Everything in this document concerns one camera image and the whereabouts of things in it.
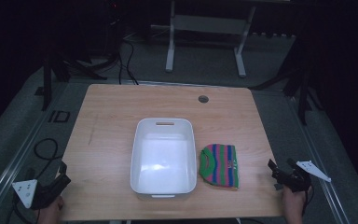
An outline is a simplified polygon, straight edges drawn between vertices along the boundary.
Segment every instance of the wooden table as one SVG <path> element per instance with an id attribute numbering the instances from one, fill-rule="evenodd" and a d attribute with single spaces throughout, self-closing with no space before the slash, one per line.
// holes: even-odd
<path id="1" fill-rule="evenodd" d="M 201 103 L 199 96 L 209 98 Z M 144 118 L 188 119 L 196 149 L 237 149 L 241 187 L 213 187 L 199 176 L 184 200 L 142 201 L 130 186 L 131 153 Z M 91 85 L 63 161 L 72 182 L 63 220 L 281 216 L 281 194 L 267 167 L 273 159 L 251 92 L 239 88 Z"/>

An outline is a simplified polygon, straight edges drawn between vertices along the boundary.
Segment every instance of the white triangular marker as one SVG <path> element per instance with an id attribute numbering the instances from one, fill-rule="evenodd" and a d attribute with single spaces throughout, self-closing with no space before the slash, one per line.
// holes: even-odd
<path id="1" fill-rule="evenodd" d="M 36 190 L 36 184 L 36 179 L 11 184 L 26 208 L 30 208 L 32 205 L 32 201 L 34 200 L 34 191 Z"/>
<path id="2" fill-rule="evenodd" d="M 321 170 L 319 170 L 318 167 L 316 167 L 312 161 L 298 161 L 296 162 L 297 166 L 299 166 L 301 169 L 305 170 L 306 172 L 316 175 L 319 178 L 331 182 L 331 178 L 325 175 Z"/>

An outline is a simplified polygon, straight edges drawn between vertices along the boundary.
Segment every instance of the white container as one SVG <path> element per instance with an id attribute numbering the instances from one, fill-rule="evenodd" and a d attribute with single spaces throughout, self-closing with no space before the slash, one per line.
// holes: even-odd
<path id="1" fill-rule="evenodd" d="M 186 119 L 142 119 L 132 149 L 131 188 L 142 199 L 175 198 L 197 184 L 191 123 Z"/>

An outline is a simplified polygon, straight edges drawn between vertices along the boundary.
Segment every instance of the table top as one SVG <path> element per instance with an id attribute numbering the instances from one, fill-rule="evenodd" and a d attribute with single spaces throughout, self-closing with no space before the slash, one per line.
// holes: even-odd
<path id="1" fill-rule="evenodd" d="M 201 103 L 201 95 L 209 101 Z M 240 188 L 214 187 L 198 176 L 186 199 L 139 199 L 130 185 L 131 153 L 145 118 L 189 120 L 198 158 L 207 145 L 234 145 Z M 247 89 L 94 84 L 62 158 L 72 179 L 62 193 L 62 220 L 281 216 L 269 159 L 269 141 Z"/>

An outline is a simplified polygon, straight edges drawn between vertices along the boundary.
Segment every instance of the human hand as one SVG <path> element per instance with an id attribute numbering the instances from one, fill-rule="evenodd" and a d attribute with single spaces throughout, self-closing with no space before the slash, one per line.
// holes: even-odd
<path id="1" fill-rule="evenodd" d="M 304 203 L 306 203 L 305 194 L 304 191 L 292 192 L 289 187 L 283 185 L 282 204 L 287 224 L 302 224 L 302 213 Z"/>
<path id="2" fill-rule="evenodd" d="M 58 196 L 48 207 L 34 210 L 37 217 L 37 224 L 58 224 L 63 207 L 63 198 Z"/>

